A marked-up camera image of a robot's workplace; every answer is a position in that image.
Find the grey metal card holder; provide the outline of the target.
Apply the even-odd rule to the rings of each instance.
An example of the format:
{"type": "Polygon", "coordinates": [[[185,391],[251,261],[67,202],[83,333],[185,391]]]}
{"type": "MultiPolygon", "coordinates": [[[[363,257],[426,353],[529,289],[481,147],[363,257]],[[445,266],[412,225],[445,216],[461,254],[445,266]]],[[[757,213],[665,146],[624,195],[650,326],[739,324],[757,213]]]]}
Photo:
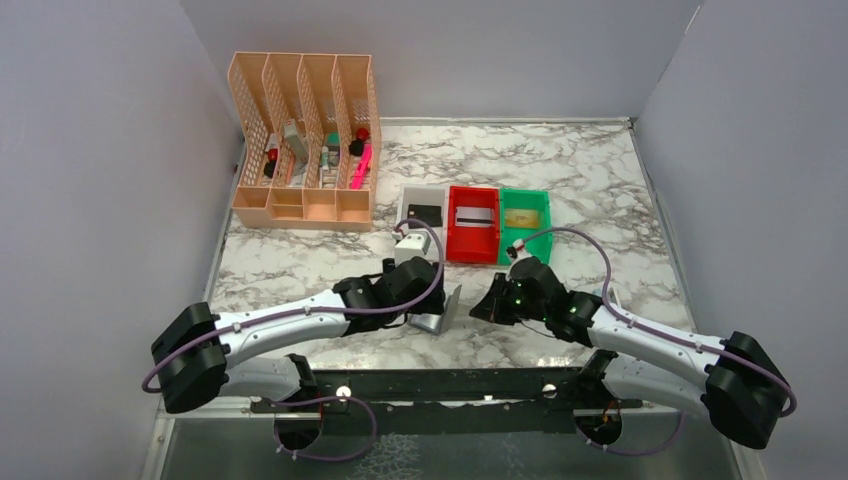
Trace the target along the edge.
{"type": "Polygon", "coordinates": [[[456,288],[447,296],[444,302],[444,311],[441,314],[412,314],[408,324],[420,331],[438,336],[447,332],[456,317],[459,309],[462,286],[456,288]]]}

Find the green plastic bin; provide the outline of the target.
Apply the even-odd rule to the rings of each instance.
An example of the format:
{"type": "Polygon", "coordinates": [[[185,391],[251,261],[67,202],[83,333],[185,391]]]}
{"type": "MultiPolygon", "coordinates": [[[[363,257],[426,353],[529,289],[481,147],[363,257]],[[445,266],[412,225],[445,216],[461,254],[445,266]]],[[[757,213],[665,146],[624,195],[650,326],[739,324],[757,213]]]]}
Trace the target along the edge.
{"type": "Polygon", "coordinates": [[[550,199],[541,190],[501,188],[499,190],[501,241],[498,264],[507,266],[511,259],[506,249],[516,240],[552,227],[550,199]]]}

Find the red plastic bin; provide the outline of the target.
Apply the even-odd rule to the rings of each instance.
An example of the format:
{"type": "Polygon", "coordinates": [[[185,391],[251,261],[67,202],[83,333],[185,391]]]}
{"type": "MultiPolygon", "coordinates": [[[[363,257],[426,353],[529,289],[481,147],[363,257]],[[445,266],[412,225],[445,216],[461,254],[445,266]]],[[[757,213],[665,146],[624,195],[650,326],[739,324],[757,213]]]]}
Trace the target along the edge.
{"type": "Polygon", "coordinates": [[[447,260],[495,264],[500,246],[499,191],[453,185],[448,200],[447,260]]]}

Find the white plastic bin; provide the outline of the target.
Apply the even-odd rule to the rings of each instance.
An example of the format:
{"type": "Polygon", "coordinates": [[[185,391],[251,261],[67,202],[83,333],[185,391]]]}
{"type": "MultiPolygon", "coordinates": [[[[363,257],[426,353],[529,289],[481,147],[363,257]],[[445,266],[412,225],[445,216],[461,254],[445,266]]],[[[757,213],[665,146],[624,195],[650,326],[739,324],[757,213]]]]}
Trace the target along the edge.
{"type": "Polygon", "coordinates": [[[396,219],[415,218],[429,225],[442,246],[446,245],[449,187],[446,185],[403,184],[400,186],[396,219]]]}

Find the peach plastic desk organizer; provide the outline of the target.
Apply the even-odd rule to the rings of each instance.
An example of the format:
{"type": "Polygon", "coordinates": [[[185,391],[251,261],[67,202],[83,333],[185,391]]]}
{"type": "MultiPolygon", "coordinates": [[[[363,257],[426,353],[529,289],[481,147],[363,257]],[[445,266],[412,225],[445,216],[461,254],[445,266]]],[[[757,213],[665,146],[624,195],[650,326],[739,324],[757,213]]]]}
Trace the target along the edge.
{"type": "Polygon", "coordinates": [[[382,147],[372,56],[237,52],[227,78],[246,144],[241,223],[370,230],[382,147]]]}

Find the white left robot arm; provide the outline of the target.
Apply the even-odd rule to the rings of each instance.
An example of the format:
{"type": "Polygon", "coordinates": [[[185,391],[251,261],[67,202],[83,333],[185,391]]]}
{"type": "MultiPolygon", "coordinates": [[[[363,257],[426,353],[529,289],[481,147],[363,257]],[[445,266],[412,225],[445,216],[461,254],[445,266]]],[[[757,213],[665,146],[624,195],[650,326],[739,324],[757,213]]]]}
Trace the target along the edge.
{"type": "Polygon", "coordinates": [[[208,303],[183,309],[154,340],[153,370],[142,382],[161,395],[169,414],[219,396],[287,400],[313,382],[295,360],[264,366],[256,357],[302,342],[386,329],[404,314],[434,313],[444,301],[444,268],[414,257],[384,263],[379,274],[349,277],[289,304],[215,314],[208,303]]]}

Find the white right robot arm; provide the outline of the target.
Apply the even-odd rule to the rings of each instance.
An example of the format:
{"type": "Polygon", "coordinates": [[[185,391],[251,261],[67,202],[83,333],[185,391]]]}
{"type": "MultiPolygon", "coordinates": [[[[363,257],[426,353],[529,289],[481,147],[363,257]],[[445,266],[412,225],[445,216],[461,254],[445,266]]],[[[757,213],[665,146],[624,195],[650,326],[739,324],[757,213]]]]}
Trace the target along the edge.
{"type": "Polygon", "coordinates": [[[705,415],[727,439],[764,449],[790,405],[788,383],[752,336],[687,333],[641,318],[588,292],[567,289],[535,257],[495,275],[473,318],[541,322],[559,340],[594,349],[590,364],[608,397],[705,415]]]}

